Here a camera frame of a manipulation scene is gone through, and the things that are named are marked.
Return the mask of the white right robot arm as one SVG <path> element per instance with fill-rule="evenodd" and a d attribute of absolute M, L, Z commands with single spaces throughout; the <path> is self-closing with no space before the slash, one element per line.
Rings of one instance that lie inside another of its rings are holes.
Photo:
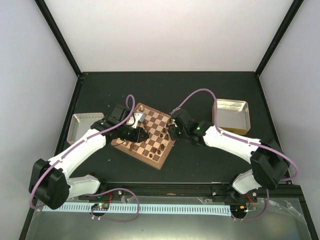
<path fill-rule="evenodd" d="M 250 164 L 251 169 L 236 176 L 227 189 L 228 198 L 234 202 L 254 189 L 275 190 L 290 166 L 274 141 L 263 143 L 218 128 L 212 122 L 196 121 L 184 109 L 172 112 L 170 117 L 168 132 L 172 140 L 182 138 L 195 146 L 220 149 Z"/>

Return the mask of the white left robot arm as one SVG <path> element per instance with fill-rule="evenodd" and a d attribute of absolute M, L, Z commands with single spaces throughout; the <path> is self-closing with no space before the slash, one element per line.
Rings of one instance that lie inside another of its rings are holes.
<path fill-rule="evenodd" d="M 111 115 L 95 121 L 86 133 L 69 148 L 49 160 L 37 160 L 31 172 L 29 193 L 50 209 L 61 207 L 66 200 L 92 195 L 103 199 L 108 192 L 106 185 L 98 177 L 87 174 L 71 177 L 72 173 L 93 153 L 113 140 L 141 143 L 149 138 L 138 124 L 145 120 L 142 111 L 116 106 Z"/>

